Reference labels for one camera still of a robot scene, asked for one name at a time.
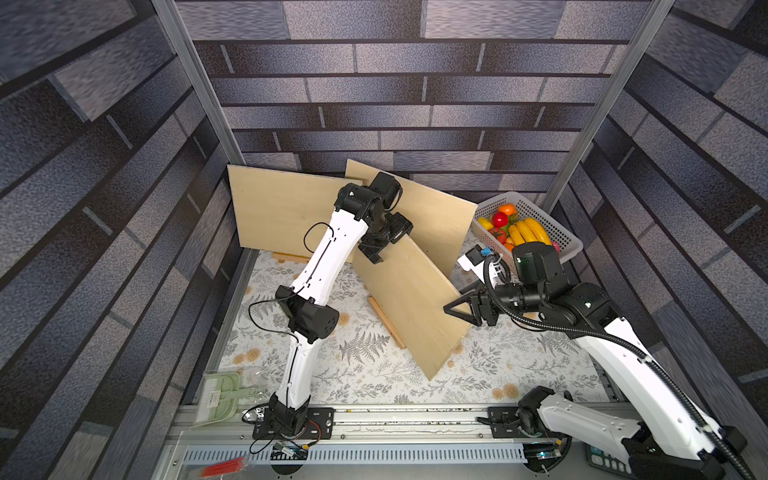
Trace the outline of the plywood board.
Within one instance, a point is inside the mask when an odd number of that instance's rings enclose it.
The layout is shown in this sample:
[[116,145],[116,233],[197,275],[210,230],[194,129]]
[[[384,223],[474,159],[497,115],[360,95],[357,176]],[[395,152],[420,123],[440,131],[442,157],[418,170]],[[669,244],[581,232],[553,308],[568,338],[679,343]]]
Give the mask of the plywood board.
[[240,246],[309,258],[322,239],[338,192],[351,181],[230,165]]
[[372,263],[360,250],[353,268],[428,380],[448,361],[471,325],[444,312],[458,290],[409,237],[387,245]]
[[[368,186],[384,171],[349,160],[346,178],[353,184]],[[410,220],[413,230],[409,236],[429,259],[450,280],[476,205],[416,182],[394,176],[402,186],[393,211]]]

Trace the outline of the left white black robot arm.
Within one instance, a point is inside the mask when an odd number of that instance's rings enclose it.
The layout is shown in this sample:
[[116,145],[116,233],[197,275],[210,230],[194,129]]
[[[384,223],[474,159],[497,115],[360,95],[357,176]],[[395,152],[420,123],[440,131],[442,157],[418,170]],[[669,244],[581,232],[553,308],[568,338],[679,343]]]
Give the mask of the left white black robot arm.
[[277,289],[275,299],[288,317],[291,340],[283,378],[265,412],[275,432],[296,437],[304,429],[314,365],[340,317],[328,301],[350,254],[357,249],[377,264],[383,249],[412,231],[412,223],[393,211],[401,196],[402,186],[387,173],[377,174],[368,186],[345,185],[306,267],[291,285]]

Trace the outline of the wooden easel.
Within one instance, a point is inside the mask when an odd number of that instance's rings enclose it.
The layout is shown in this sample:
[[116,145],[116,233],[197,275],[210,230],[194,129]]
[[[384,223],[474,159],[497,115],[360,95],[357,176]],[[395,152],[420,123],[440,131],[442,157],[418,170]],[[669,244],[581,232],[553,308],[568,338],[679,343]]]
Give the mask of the wooden easel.
[[396,329],[394,328],[393,324],[390,322],[389,318],[385,314],[385,312],[382,309],[382,307],[380,306],[380,304],[371,295],[368,296],[367,300],[368,300],[369,305],[373,309],[373,311],[376,313],[376,315],[380,319],[380,321],[383,324],[384,328],[387,330],[387,332],[390,334],[391,338],[394,340],[395,345],[399,349],[405,350],[406,349],[405,343],[401,339],[400,335],[397,333]]
[[310,261],[310,258],[306,256],[291,255],[291,254],[286,254],[281,252],[273,252],[271,257],[277,260],[279,263],[293,262],[293,263],[307,264]]

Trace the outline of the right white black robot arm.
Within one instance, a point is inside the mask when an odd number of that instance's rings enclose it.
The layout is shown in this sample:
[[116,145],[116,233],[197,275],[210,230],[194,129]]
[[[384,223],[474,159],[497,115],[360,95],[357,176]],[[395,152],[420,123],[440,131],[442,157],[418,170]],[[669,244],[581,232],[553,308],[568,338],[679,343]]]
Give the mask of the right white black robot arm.
[[446,314],[477,327],[494,326],[507,315],[526,330],[566,335],[638,414],[620,418],[538,386],[513,412],[488,415],[483,423],[530,438],[577,439],[638,479],[722,479],[726,465],[744,479],[754,478],[741,457],[744,435],[707,415],[675,383],[601,287],[572,284],[553,246],[524,243],[514,248],[511,264],[489,248],[474,246],[458,264],[478,279],[444,305]]

